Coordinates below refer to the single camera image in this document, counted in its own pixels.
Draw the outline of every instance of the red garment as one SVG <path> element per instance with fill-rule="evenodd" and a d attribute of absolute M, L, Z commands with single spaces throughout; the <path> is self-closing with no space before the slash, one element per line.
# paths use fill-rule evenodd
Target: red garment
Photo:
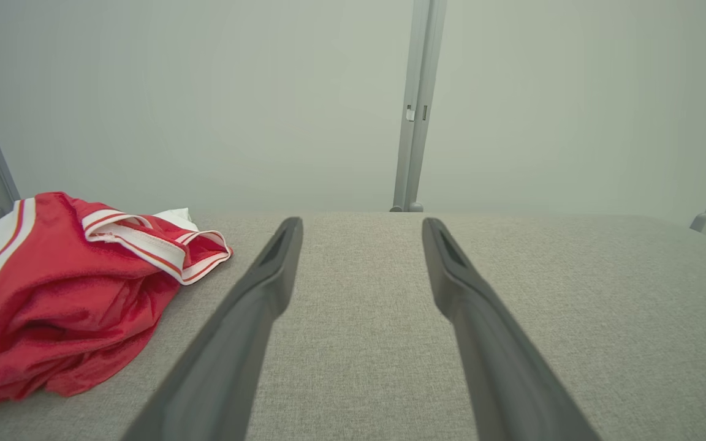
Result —
<path fill-rule="evenodd" d="M 230 255 L 219 232 L 65 193 L 17 201 L 0 220 L 0 401 L 109 379 L 146 346 L 179 286 Z"/>

